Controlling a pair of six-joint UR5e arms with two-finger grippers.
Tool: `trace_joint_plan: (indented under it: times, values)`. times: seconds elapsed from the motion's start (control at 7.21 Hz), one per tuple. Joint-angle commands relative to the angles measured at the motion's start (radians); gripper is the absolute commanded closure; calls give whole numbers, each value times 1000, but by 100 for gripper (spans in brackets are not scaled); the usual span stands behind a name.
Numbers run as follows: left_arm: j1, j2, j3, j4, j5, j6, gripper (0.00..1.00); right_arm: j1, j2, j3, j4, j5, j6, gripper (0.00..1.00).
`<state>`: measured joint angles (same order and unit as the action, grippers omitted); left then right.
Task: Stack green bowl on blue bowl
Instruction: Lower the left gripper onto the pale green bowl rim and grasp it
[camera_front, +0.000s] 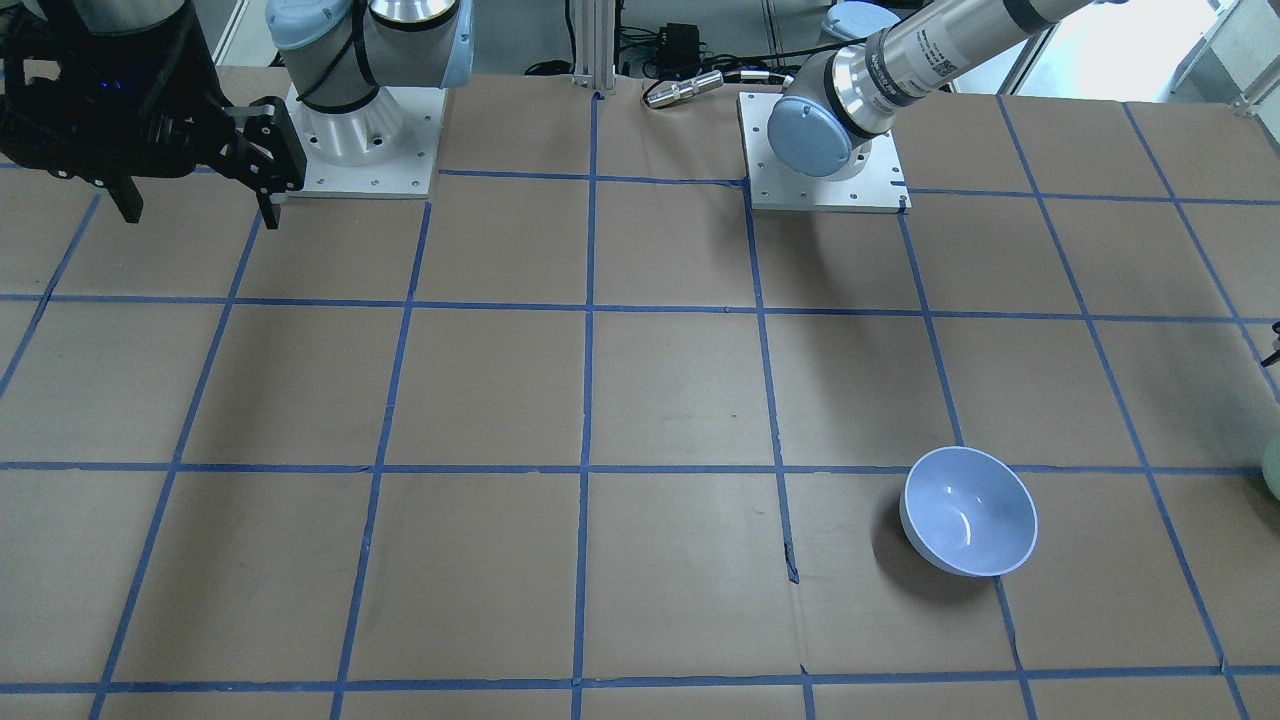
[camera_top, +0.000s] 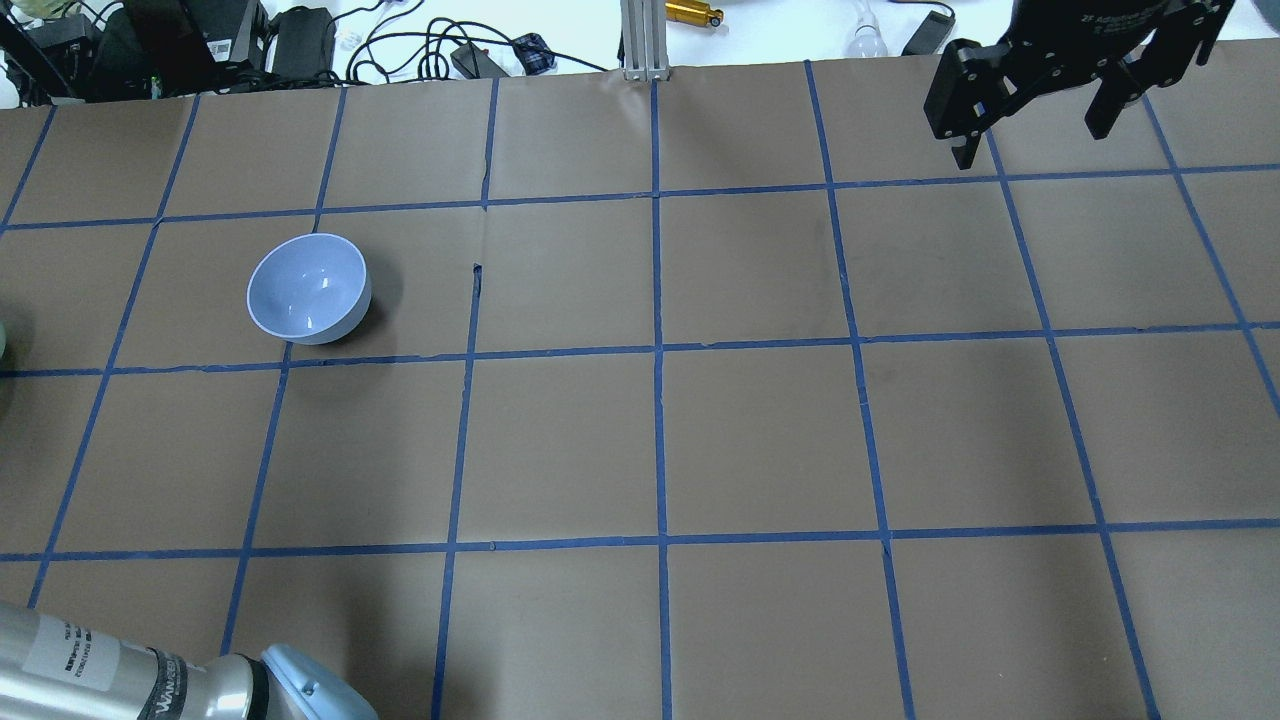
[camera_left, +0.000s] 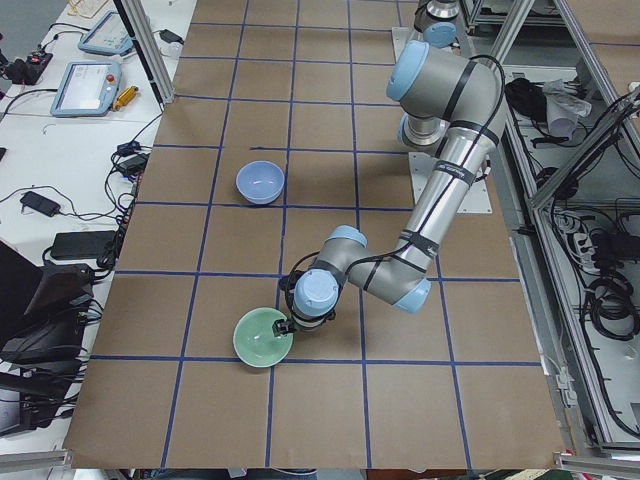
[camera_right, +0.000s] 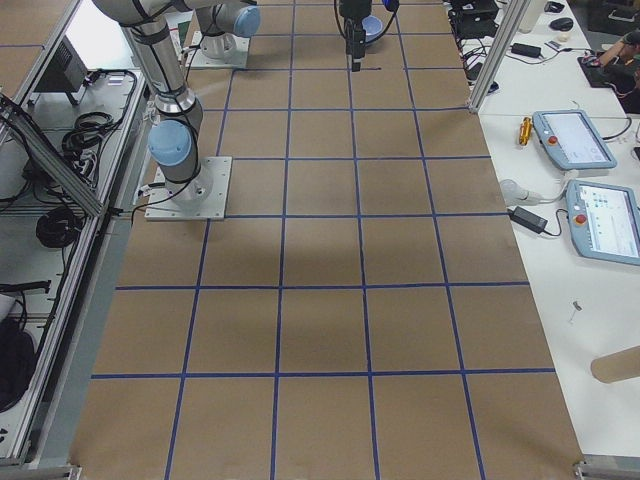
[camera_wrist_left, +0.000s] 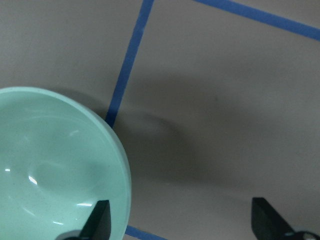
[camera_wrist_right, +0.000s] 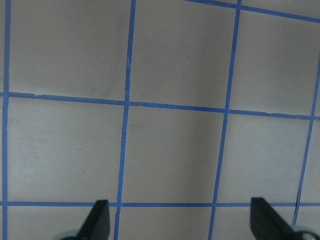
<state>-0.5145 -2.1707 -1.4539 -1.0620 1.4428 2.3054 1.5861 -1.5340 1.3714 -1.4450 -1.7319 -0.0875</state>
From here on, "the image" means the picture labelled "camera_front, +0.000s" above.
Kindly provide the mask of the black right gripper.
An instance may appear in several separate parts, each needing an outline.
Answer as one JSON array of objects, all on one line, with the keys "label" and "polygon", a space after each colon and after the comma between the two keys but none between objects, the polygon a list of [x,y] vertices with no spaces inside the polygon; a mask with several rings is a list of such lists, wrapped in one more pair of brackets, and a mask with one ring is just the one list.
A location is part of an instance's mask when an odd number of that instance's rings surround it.
[{"label": "black right gripper", "polygon": [[24,1],[3,13],[3,154],[105,186],[138,224],[132,177],[212,168],[270,231],[307,155],[282,97],[233,108],[191,1]]}]

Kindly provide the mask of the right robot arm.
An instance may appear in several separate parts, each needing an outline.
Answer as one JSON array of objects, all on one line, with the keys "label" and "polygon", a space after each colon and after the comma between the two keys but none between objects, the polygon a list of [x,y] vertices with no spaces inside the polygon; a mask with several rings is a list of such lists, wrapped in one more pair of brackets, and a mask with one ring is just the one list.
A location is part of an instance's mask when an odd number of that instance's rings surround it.
[{"label": "right robot arm", "polygon": [[265,19],[297,111],[224,94],[192,1],[6,6],[4,155],[102,190],[129,223],[145,206],[136,178],[209,167],[252,191],[275,229],[311,156],[387,156],[404,133],[394,87],[460,87],[471,74],[466,1],[270,1]]}]

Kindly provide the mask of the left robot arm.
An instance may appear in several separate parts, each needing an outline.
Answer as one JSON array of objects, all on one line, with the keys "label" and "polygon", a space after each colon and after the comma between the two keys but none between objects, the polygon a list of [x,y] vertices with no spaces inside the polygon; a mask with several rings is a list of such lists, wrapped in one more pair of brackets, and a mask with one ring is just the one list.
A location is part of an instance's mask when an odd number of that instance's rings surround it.
[{"label": "left robot arm", "polygon": [[773,154],[815,178],[844,173],[900,111],[1084,8],[1083,1],[934,1],[860,44],[810,56],[774,104]]}]

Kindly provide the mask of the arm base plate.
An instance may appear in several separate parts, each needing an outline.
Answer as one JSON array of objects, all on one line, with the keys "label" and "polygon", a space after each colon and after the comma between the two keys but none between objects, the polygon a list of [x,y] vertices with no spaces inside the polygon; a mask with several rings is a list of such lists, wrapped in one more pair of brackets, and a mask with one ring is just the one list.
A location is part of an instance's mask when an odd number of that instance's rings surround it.
[{"label": "arm base plate", "polygon": [[892,135],[854,138],[822,102],[742,92],[739,118],[751,208],[905,213],[913,204]]},{"label": "arm base plate", "polygon": [[326,114],[285,105],[307,156],[301,199],[428,200],[443,136],[445,88],[383,87],[352,113]]}]

